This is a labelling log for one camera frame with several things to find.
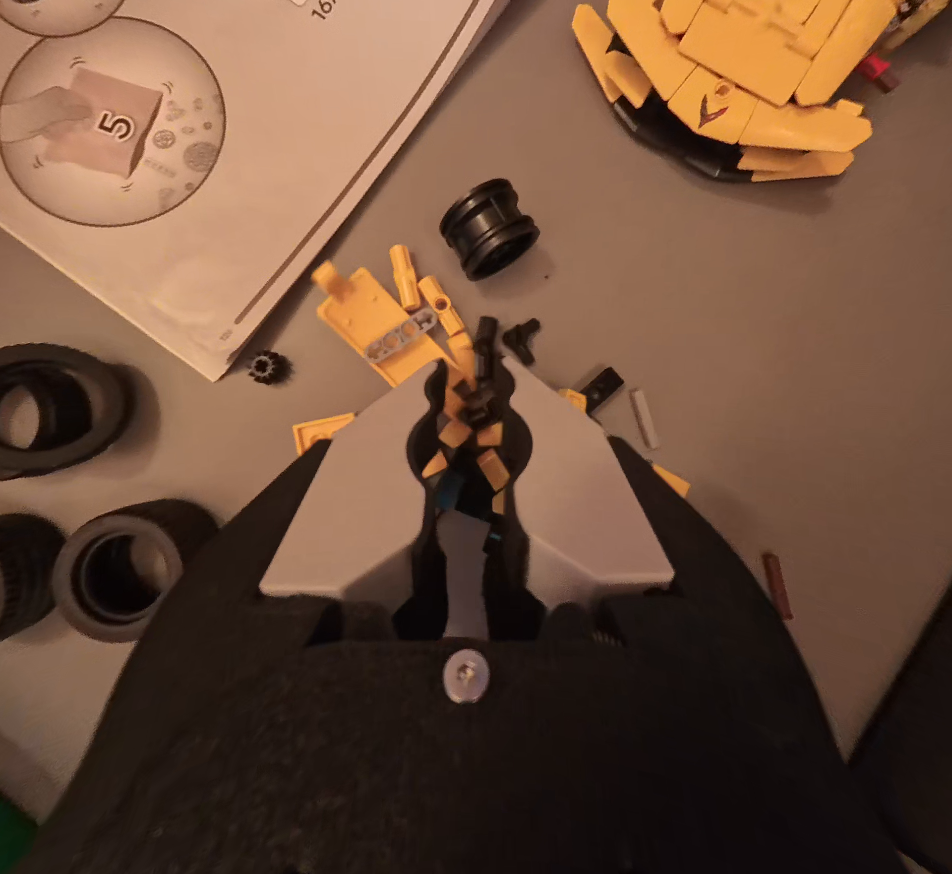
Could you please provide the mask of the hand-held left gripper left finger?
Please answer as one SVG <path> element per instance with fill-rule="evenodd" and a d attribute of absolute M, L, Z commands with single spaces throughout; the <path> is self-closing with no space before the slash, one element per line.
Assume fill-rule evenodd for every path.
<path fill-rule="evenodd" d="M 329 441 L 259 584 L 269 597 L 382 607 L 404 639 L 446 630 L 446 555 L 422 471 L 440 442 L 448 363 L 427 363 Z"/>

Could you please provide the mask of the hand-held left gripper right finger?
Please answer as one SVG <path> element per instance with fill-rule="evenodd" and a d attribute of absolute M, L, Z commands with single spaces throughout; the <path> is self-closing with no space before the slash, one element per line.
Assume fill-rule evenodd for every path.
<path fill-rule="evenodd" d="M 664 592 L 673 567 L 603 429 L 528 368 L 496 365 L 508 480 L 486 539 L 491 640 L 532 640 L 560 606 Z"/>

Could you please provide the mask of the pile of yellow black pieces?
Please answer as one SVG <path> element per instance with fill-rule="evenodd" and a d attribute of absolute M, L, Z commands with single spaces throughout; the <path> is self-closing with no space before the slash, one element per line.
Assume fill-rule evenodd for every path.
<path fill-rule="evenodd" d="M 503 465 L 489 452 L 499 446 L 502 427 L 472 428 L 462 419 L 465 398 L 475 392 L 477 383 L 473 337 L 438 280 L 417 277 L 407 247 L 392 247 L 389 256 L 397 297 L 364 267 L 344 275 L 331 261 L 323 262 L 311 276 L 325 294 L 317 315 L 391 387 L 428 363 L 446 362 L 450 423 L 444 426 L 441 441 L 447 448 L 458 448 L 477 433 L 477 445 L 485 449 L 482 472 L 500 496 L 503 486 L 494 479 L 502 476 Z"/>

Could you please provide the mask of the black wheel rim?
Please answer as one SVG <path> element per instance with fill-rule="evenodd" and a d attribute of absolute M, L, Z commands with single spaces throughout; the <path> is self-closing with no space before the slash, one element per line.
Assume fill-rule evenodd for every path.
<path fill-rule="evenodd" d="M 486 181 L 454 202 L 439 231 L 473 283 L 514 264 L 540 237 L 538 225 L 520 211 L 518 193 L 504 178 Z"/>

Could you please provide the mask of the brown pin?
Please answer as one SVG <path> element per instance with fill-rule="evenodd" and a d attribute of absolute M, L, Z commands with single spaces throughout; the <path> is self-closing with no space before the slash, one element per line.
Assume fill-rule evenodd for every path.
<path fill-rule="evenodd" d="M 777 610 L 779 617 L 785 622 L 790 622 L 794 618 L 794 612 L 779 556 L 766 551 L 762 555 L 762 562 L 771 603 Z"/>

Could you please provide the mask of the black office chair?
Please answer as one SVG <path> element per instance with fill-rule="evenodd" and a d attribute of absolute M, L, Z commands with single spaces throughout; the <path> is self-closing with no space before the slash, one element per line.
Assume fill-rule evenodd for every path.
<path fill-rule="evenodd" d="M 947 589 L 849 759 L 898 852 L 951 871 L 951 590 Z"/>

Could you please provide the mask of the instruction booklet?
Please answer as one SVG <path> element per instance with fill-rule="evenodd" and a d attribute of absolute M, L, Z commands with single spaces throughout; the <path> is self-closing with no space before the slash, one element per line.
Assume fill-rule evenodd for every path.
<path fill-rule="evenodd" d="M 2 232 L 221 378 L 511 0 L 2 0 Z"/>

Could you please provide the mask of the yellow toy car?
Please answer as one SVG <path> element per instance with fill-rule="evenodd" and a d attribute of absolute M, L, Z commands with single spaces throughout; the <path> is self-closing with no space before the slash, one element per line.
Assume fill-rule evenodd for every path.
<path fill-rule="evenodd" d="M 950 0 L 608 0 L 576 43 L 628 133 L 723 182 L 832 178 L 872 124 L 838 91 L 889 90 L 887 54 Z"/>

